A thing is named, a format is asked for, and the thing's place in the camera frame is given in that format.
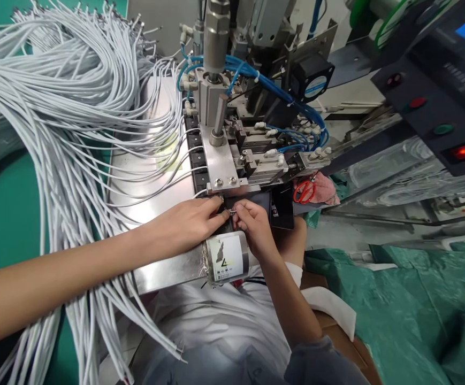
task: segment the cardboard box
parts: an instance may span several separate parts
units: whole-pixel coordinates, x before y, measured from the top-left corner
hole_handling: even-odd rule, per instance
[[[315,286],[329,288],[327,279],[324,276],[304,271],[300,290]],[[314,310],[314,314],[322,327],[323,334],[330,337],[336,350],[355,363],[371,385],[382,385],[371,354],[361,340],[356,337],[354,342],[351,342],[343,329],[328,314],[317,310]]]

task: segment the pink cloth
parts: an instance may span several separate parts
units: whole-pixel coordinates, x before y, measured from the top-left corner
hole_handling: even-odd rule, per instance
[[[305,182],[306,178],[301,178],[298,182],[293,180],[294,188],[297,188],[299,184]],[[334,183],[321,172],[318,172],[313,184],[316,187],[316,192],[310,200],[311,203],[325,203],[330,206],[338,205],[340,203]]]

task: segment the white paper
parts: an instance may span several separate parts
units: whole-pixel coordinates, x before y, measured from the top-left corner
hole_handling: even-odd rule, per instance
[[[345,301],[321,286],[304,289],[302,294],[311,309],[330,315],[343,329],[350,341],[354,340],[357,313]]]
[[[215,281],[243,274],[243,251],[238,236],[212,238],[208,245],[211,251]]]

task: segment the green tarp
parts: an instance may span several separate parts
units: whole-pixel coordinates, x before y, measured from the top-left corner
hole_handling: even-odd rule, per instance
[[[371,246],[373,272],[337,249],[306,252],[306,269],[357,312],[356,335],[386,385],[465,384],[465,244],[455,251]]]

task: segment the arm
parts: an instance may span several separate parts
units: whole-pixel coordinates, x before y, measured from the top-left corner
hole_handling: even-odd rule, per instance
[[[318,341],[322,329],[275,246],[266,210],[246,199],[236,202],[234,210],[237,212],[233,217],[234,227],[246,232],[248,244],[261,264],[289,345],[293,348],[300,343]]]
[[[0,339],[103,281],[196,246],[227,220],[228,211],[213,216],[221,204],[182,202],[118,236],[0,269]]]

